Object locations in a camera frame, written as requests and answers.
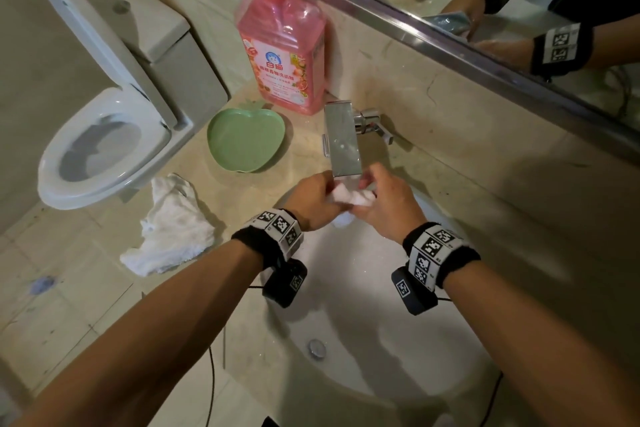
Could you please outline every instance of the toilet tank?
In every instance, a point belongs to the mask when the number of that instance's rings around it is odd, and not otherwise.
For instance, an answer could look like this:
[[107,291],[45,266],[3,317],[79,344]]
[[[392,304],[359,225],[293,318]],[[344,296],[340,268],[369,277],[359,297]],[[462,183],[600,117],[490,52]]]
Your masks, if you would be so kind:
[[228,94],[187,20],[159,0],[89,0],[123,40],[177,118],[197,131]]

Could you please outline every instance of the bottle label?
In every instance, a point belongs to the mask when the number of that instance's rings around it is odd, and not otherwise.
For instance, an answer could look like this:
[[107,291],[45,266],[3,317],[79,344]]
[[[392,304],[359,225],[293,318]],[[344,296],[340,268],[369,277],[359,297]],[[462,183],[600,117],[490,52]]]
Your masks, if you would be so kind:
[[247,35],[241,36],[261,90],[296,105],[311,104],[314,95],[310,93],[308,84],[306,58]]

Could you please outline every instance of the mirror frame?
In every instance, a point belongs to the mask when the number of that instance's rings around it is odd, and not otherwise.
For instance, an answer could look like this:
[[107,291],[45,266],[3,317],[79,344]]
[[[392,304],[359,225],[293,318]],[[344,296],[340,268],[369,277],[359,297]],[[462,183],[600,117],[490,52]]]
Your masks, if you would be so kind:
[[588,143],[640,167],[640,131],[382,0],[320,0]]

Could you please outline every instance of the sink drain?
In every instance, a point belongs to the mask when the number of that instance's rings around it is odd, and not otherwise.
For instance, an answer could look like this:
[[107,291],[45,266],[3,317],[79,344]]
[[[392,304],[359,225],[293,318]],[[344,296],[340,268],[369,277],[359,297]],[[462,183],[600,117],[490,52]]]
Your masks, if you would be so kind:
[[322,341],[320,341],[319,339],[312,339],[307,344],[307,347],[309,349],[311,358],[315,359],[316,361],[324,360],[326,356],[326,346]]

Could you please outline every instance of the toilet lid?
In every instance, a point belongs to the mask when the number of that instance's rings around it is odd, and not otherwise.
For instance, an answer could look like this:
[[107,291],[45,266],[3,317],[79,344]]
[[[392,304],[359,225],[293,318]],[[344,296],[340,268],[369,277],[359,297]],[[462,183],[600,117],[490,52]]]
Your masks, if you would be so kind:
[[88,197],[124,181],[171,138],[151,103],[132,86],[108,88],[71,117],[40,159],[38,192],[46,204]]
[[175,115],[133,54],[87,0],[49,0],[92,58],[117,86],[132,85],[153,103],[164,123],[177,124]]

